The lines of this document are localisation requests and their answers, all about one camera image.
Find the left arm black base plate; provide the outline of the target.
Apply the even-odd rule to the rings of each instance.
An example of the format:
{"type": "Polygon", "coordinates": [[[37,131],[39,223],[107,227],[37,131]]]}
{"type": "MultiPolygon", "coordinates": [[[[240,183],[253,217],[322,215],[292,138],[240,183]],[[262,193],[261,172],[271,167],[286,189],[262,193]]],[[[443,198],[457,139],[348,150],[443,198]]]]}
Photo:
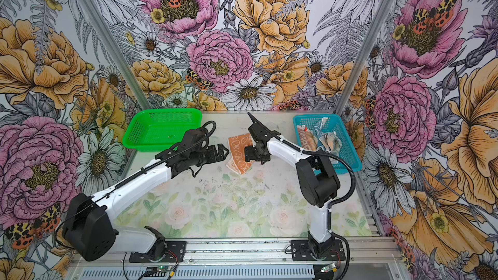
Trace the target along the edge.
{"type": "Polygon", "coordinates": [[[145,254],[132,252],[129,263],[181,263],[184,260],[185,241],[156,241],[145,254]]]}

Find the teal plastic basket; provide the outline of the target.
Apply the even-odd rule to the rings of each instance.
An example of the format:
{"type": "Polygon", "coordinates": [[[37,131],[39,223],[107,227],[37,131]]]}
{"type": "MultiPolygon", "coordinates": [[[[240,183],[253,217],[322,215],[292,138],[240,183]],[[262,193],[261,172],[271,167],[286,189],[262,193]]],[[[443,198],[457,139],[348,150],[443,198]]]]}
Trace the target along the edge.
{"type": "Polygon", "coordinates": [[[362,163],[342,119],[335,114],[306,114],[293,118],[298,145],[305,150],[323,150],[343,159],[354,172],[362,163]]]}

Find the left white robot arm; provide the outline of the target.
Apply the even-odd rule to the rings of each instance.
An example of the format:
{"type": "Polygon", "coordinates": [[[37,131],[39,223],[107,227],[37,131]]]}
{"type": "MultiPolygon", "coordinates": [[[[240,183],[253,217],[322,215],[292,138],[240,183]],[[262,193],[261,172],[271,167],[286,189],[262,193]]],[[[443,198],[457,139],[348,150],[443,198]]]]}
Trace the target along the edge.
{"type": "Polygon", "coordinates": [[[62,237],[86,261],[121,252],[137,253],[150,261],[163,259],[167,245],[157,229],[120,228],[113,222],[142,196],[180,173],[190,171],[196,176],[194,167],[223,162],[230,152],[222,144],[210,145],[210,135],[205,127],[190,129],[179,143],[121,182],[91,195],[78,194],[62,224],[62,237]]]}

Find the orange bunny towel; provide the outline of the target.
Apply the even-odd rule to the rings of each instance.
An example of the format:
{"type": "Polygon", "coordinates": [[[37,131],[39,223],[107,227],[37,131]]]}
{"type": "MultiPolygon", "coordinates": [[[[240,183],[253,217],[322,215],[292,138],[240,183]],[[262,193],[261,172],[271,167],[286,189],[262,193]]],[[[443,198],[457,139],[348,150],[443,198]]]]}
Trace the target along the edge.
{"type": "Polygon", "coordinates": [[[229,170],[242,175],[247,172],[251,163],[245,160],[245,147],[253,146],[252,137],[249,133],[228,138],[230,159],[226,166],[229,170]]]}

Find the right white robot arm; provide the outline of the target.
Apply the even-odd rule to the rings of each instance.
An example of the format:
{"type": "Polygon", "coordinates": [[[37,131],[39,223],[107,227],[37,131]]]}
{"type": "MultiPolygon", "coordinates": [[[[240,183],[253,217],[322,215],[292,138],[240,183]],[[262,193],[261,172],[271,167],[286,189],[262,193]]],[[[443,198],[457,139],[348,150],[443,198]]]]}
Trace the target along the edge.
{"type": "Polygon", "coordinates": [[[248,131],[254,141],[244,150],[247,162],[265,164],[273,157],[294,168],[302,196],[313,208],[308,229],[308,247],[315,259],[323,259],[331,250],[335,238],[331,232],[330,203],[341,187],[337,173],[326,153],[311,152],[267,128],[252,114],[248,131]]]}

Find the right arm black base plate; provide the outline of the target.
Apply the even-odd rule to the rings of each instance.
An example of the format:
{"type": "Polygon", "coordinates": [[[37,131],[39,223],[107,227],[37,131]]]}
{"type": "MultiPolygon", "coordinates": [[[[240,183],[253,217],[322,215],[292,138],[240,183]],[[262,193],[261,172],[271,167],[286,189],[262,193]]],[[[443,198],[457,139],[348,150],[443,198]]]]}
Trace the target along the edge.
{"type": "Polygon", "coordinates": [[[317,243],[310,240],[292,240],[290,242],[293,261],[345,261],[345,246],[337,238],[317,243]]]}

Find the green plastic basket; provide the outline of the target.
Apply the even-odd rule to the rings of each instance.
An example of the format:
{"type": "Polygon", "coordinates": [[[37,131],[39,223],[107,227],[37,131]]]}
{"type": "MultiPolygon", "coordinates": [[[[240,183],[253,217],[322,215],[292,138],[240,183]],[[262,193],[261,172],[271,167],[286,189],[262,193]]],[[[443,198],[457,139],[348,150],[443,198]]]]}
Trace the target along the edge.
{"type": "Polygon", "coordinates": [[[194,108],[149,109],[131,120],[122,144],[140,152],[161,152],[180,142],[184,133],[201,126],[202,113],[194,108]]]}

